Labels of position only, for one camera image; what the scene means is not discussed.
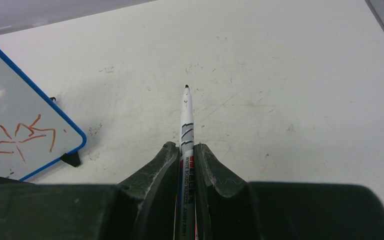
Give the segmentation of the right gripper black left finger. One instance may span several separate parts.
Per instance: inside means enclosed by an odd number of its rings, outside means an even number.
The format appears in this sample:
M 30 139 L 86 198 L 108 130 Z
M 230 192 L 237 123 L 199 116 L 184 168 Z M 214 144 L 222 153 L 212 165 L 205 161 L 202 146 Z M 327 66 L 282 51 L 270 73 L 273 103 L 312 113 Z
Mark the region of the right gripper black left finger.
M 178 163 L 178 148 L 167 142 L 118 184 L 0 177 L 0 240 L 172 239 Z

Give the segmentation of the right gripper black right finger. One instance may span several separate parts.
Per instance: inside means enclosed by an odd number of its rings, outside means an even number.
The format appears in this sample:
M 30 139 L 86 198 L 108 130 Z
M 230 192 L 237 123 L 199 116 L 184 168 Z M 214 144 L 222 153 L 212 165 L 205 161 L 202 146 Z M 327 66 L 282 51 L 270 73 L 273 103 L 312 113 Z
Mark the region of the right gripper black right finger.
M 200 240 L 384 240 L 384 205 L 354 184 L 248 182 L 194 147 Z

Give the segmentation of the red capped whiteboard marker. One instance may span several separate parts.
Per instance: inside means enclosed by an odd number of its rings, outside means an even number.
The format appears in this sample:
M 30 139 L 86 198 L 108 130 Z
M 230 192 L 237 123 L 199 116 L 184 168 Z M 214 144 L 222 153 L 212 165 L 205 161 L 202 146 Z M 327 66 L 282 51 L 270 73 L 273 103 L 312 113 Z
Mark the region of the red capped whiteboard marker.
M 194 128 L 192 94 L 189 86 L 185 85 L 180 111 L 179 184 L 174 233 L 176 240 L 196 238 Z

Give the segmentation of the blue framed whiteboard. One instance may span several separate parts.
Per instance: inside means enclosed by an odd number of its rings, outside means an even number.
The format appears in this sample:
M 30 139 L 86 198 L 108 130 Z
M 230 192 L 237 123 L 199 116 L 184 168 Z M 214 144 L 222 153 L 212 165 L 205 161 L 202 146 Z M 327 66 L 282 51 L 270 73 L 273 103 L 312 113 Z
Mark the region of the blue framed whiteboard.
M 0 50 L 0 177 L 27 180 L 86 142 L 86 134 Z

